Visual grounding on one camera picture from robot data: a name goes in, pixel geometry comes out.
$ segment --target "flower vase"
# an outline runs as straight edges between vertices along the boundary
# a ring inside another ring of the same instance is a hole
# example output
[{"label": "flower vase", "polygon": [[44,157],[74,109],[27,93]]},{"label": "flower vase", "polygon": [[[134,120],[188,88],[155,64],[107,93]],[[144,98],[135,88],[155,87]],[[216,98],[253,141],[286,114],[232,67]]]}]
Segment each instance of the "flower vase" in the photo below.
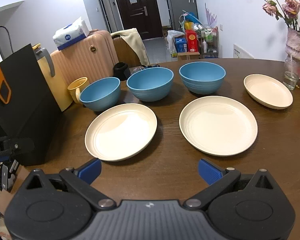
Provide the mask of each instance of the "flower vase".
[{"label": "flower vase", "polygon": [[300,64],[300,32],[288,28],[286,52],[287,58],[292,58]]}]

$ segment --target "plate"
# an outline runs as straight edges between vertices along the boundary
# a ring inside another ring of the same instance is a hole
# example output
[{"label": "plate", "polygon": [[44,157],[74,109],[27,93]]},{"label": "plate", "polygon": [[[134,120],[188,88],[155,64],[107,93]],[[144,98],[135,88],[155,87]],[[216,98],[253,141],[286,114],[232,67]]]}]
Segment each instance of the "plate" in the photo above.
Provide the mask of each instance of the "plate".
[{"label": "plate", "polygon": [[293,102],[289,89],[272,77],[252,74],[245,77],[244,85],[248,94],[266,107],[285,109]]},{"label": "plate", "polygon": [[86,149],[103,161],[125,160],[146,148],[156,129],[157,117],[149,107],[115,106],[90,124],[85,136]]},{"label": "plate", "polygon": [[247,150],[258,133],[257,121],[247,107],[219,96],[190,102],[180,114],[179,125],[190,144],[215,156],[232,156]]}]

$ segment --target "yellow mug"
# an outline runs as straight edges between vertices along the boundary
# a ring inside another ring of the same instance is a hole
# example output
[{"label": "yellow mug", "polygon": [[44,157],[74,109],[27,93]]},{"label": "yellow mug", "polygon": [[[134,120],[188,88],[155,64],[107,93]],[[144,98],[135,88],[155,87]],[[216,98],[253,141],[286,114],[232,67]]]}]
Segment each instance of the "yellow mug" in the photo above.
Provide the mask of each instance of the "yellow mug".
[{"label": "yellow mug", "polygon": [[88,78],[83,77],[83,78],[78,78],[77,80],[73,81],[69,86],[68,90],[74,100],[75,103],[77,104],[82,104],[80,102],[80,95],[81,92],[88,86],[90,85],[90,82],[88,81]]}]

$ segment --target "beige cloth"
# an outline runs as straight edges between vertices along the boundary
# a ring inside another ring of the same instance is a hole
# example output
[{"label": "beige cloth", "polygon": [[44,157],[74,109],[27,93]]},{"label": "beige cloth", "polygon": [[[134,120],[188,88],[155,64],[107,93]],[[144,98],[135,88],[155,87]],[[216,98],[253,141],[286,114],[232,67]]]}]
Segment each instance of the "beige cloth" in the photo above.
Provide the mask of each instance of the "beige cloth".
[{"label": "beige cloth", "polygon": [[145,45],[143,44],[140,34],[136,28],[117,31],[115,33],[111,33],[111,36],[120,36],[137,54],[142,65],[150,65]]}]

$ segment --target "gray tile floor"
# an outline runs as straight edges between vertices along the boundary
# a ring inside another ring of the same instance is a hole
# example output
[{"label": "gray tile floor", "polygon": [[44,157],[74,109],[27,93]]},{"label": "gray tile floor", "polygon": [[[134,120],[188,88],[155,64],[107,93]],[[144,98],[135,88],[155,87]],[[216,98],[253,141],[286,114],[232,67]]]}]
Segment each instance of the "gray tile floor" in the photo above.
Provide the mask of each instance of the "gray tile floor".
[{"label": "gray tile floor", "polygon": [[176,58],[171,58],[166,41],[164,38],[143,41],[151,64],[162,62],[176,61]]}]

